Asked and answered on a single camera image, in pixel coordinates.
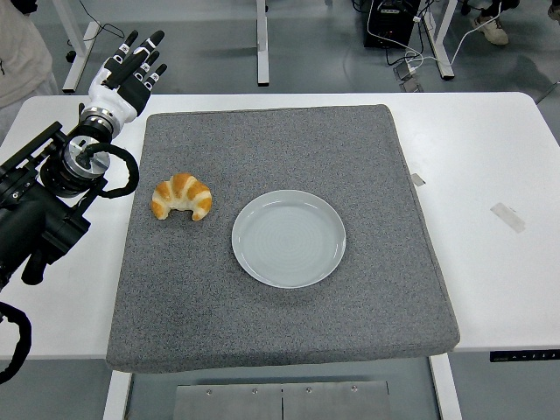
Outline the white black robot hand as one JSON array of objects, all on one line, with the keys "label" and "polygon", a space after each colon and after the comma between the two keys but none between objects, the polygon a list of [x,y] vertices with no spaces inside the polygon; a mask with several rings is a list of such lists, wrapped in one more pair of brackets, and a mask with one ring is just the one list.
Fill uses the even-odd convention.
[{"label": "white black robot hand", "polygon": [[157,63],[158,45],[165,33],[155,31],[134,46],[137,37],[138,32],[133,31],[105,60],[88,90],[86,109],[98,109],[102,116],[112,118],[114,134],[142,114],[152,89],[167,69],[165,63]]}]

